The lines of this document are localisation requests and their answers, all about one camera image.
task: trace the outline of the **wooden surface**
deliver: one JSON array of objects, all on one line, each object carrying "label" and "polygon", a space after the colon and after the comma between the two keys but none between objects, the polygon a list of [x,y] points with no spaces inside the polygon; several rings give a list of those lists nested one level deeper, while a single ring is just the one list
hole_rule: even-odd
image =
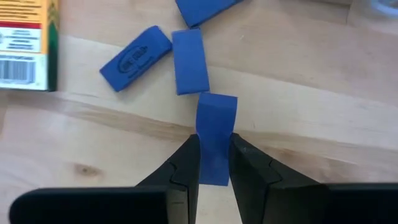
[{"label": "wooden surface", "polygon": [[[398,36],[350,14],[242,2],[202,26],[211,89],[239,97],[237,133],[315,180],[394,182]],[[122,93],[98,73],[146,27],[185,29],[173,0],[65,0],[61,20],[59,92],[0,92],[0,223],[38,187],[133,186],[194,133],[198,96],[175,94],[172,54]],[[237,211],[231,186],[200,186],[197,223]]]}]

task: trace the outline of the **wood grain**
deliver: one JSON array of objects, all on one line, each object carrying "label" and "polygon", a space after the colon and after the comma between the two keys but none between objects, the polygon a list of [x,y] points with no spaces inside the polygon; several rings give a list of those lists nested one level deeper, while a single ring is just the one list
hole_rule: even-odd
[{"label": "wood grain", "polygon": [[[248,0],[208,21],[211,90],[239,98],[237,133],[315,180],[396,182],[398,28],[353,7]],[[198,96],[175,94],[172,54],[121,93],[98,73],[146,27],[186,29],[174,1],[61,10],[59,91],[0,91],[0,223],[38,187],[135,185],[195,132]],[[231,186],[201,185],[197,221],[241,223]]]}]

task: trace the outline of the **black plastic part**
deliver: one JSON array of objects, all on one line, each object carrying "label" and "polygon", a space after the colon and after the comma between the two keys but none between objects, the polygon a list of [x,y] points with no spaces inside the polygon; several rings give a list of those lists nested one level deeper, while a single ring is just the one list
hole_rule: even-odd
[{"label": "black plastic part", "polygon": [[195,224],[200,166],[199,138],[190,138],[136,187],[39,189],[19,197],[12,224]]},{"label": "black plastic part", "polygon": [[320,184],[237,134],[229,171],[243,224],[398,223],[398,184]]}]

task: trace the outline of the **blue eraser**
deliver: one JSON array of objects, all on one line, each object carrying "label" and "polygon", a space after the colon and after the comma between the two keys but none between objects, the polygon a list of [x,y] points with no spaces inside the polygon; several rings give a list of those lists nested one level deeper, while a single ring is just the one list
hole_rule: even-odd
[{"label": "blue eraser", "polygon": [[200,184],[228,186],[229,143],[238,99],[212,93],[199,97],[196,130],[200,140]]},{"label": "blue eraser", "polygon": [[172,33],[177,94],[210,90],[205,49],[200,29]]},{"label": "blue eraser", "polygon": [[100,72],[115,91],[121,91],[171,49],[172,43],[169,39],[158,26],[153,26],[133,40]]},{"label": "blue eraser", "polygon": [[187,26],[196,27],[243,0],[176,0]]}]

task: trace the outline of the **blue rubber block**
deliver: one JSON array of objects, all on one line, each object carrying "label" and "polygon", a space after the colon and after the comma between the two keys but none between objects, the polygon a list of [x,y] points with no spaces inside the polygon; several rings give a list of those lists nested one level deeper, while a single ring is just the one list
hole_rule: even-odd
[{"label": "blue rubber block", "polygon": [[145,30],[100,72],[115,91],[121,91],[139,78],[172,49],[172,43],[158,26]]},{"label": "blue rubber block", "polygon": [[210,90],[200,29],[172,33],[177,95]]},{"label": "blue rubber block", "polygon": [[238,99],[212,93],[199,97],[196,129],[200,139],[200,184],[228,186],[229,143]]},{"label": "blue rubber block", "polygon": [[176,0],[187,26],[196,27],[242,0]]}]

